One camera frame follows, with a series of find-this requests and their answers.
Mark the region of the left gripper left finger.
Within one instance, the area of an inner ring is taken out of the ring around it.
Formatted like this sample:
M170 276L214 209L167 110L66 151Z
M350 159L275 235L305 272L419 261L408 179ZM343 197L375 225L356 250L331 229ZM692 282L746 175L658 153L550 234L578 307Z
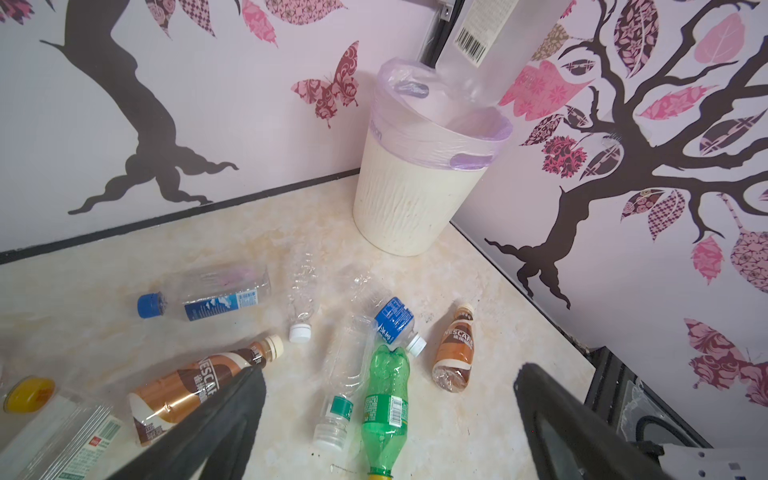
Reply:
M266 400L262 370L248 368L113 479L241 479Z

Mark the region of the square frosted white-label bottle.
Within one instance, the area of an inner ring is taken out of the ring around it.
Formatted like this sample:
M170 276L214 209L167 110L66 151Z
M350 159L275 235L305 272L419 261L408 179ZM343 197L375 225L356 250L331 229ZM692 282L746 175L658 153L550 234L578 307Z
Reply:
M471 102L497 105L569 5L567 0L464 2L437 60L438 76Z

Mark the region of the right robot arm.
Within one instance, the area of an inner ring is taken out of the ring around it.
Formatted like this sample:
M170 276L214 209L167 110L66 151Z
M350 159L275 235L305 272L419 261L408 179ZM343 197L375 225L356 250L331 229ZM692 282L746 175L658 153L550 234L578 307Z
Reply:
M765 447L705 448L675 424L655 416L638 420L635 437L674 479L767 478Z

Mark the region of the green soda bottle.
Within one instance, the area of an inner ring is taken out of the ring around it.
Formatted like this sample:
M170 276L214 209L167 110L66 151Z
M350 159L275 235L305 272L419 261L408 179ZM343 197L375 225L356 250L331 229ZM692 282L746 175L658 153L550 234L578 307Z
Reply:
M392 479L408 435L411 365L403 348L380 345L373 353L361 437L369 479Z

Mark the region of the green-label clear white-cap bottle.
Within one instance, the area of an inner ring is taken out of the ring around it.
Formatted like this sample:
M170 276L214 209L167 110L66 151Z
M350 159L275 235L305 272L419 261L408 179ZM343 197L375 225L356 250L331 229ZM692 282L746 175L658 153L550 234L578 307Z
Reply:
M345 449L375 335L375 320L363 314L349 314L334 327L325 356L322 410L313 433L316 445L338 452Z

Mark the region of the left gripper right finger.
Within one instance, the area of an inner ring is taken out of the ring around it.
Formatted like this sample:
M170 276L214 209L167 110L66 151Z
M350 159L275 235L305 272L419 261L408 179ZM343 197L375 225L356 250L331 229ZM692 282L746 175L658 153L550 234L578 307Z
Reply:
M514 390L540 479L667 479L544 369L524 364Z

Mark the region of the clear red-green-label bottle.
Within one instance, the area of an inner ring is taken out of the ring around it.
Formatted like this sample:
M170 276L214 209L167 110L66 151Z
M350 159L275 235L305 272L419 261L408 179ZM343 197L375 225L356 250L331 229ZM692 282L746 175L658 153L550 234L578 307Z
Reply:
M122 429L111 404L63 389L1 451L1 477L84 479Z

